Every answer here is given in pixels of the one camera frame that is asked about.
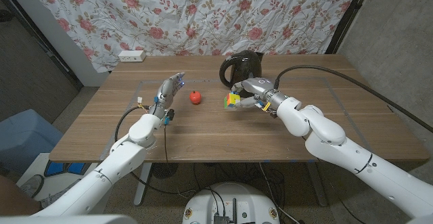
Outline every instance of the floral curtain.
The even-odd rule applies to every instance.
[[[351,0],[41,0],[98,72],[147,55],[323,53]]]

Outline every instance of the wooden table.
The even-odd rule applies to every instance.
[[[152,104],[162,81],[185,71],[185,86],[171,106],[175,118],[167,126],[170,162],[293,162],[315,159],[304,140],[291,136],[280,119],[258,108],[227,111],[223,99],[229,92],[219,80],[224,56],[147,57],[141,63],[120,63],[80,113],[62,140],[50,153],[56,162],[99,162],[113,143],[122,114],[137,104]],[[341,55],[266,55],[263,77],[272,81],[281,70],[299,64],[325,66],[366,83]],[[426,160],[429,154],[387,105],[332,74],[294,70],[283,76],[279,88],[314,104],[340,124],[353,141],[387,160]],[[191,91],[202,94],[193,105]],[[143,110],[125,118],[119,137],[138,120]],[[157,147],[147,153],[147,162],[164,162],[163,130],[156,133]]]

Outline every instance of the black kettle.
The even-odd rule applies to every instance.
[[[260,52],[245,50],[229,56],[219,68],[219,78],[221,82],[228,88],[231,88],[237,82],[244,81],[248,78],[261,77],[263,55],[264,54]],[[230,66],[230,81],[227,81],[225,71]],[[253,96],[253,94],[241,91],[240,96],[250,97]]]

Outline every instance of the kettle handle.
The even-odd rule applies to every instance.
[[[223,84],[225,86],[227,86],[228,88],[231,88],[232,84],[230,84],[229,81],[227,81],[227,79],[225,79],[225,71],[232,65],[235,64],[235,60],[230,58],[228,60],[225,60],[222,64],[221,67],[219,68],[219,79],[221,79],[221,82],[223,82]]]

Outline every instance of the blue container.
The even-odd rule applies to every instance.
[[[49,153],[62,138],[53,125],[34,110],[0,122],[0,162],[3,168],[24,173],[40,153]]]

